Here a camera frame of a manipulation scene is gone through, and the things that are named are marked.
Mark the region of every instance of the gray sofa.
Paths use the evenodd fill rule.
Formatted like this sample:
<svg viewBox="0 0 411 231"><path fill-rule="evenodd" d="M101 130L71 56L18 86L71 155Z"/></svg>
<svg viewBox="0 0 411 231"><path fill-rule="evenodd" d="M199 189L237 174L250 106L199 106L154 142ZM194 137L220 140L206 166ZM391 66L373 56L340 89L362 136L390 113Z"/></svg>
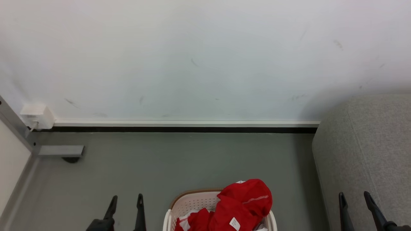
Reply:
<svg viewBox="0 0 411 231"><path fill-rule="evenodd" d="M352 98L321 122L312 149L332 231L339 192L355 230L376 230L364 191L387 220L411 226L411 95Z"/></svg>

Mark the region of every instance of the cable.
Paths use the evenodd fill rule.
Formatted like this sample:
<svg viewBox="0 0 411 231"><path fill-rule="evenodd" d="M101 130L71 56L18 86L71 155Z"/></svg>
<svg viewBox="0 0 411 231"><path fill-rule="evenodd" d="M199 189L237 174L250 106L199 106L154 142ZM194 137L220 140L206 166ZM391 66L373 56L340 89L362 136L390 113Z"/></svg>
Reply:
<svg viewBox="0 0 411 231"><path fill-rule="evenodd" d="M32 132L34 129L36 129L39 126L39 122L34 122L34 126L30 129L30 132Z"/></svg>

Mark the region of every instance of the white outlet box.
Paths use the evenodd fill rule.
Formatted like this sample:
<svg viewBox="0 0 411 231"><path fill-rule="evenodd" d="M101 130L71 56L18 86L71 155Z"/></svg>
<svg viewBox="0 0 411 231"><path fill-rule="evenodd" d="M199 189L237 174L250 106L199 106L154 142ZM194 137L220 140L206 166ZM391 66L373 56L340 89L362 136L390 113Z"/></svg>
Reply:
<svg viewBox="0 0 411 231"><path fill-rule="evenodd" d="M51 129L54 116L50 109L43 104L26 104L20 112L23 122L30 128Z"/></svg>

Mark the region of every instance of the concrete floor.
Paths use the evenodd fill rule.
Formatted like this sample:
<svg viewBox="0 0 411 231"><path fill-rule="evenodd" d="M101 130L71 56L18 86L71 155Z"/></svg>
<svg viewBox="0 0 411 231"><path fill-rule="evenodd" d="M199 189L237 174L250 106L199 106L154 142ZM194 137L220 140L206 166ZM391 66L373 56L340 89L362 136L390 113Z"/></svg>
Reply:
<svg viewBox="0 0 411 231"><path fill-rule="evenodd" d="M191 189L260 178L278 230L328 230L311 152L313 134L40 133L42 144L86 145L76 164L42 159L11 231L81 231L113 195L117 231L134 229L138 193L147 230L161 230L171 201Z"/></svg>

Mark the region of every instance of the white plastic basket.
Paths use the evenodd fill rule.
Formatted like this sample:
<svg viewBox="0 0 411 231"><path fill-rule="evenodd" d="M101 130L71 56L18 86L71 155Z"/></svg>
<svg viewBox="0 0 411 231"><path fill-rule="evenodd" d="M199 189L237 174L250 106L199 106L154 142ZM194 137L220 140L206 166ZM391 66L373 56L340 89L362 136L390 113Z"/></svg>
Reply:
<svg viewBox="0 0 411 231"><path fill-rule="evenodd" d="M186 215L191 210L207 208L208 210L215 211L215 206L219 200L217 195L220 192L221 190L211 189L196 190L181 194L173 201L171 208L164 217L163 231L174 231L177 218ZM277 223L275 222L272 211L263 219L263 223L268 231L277 231Z"/></svg>

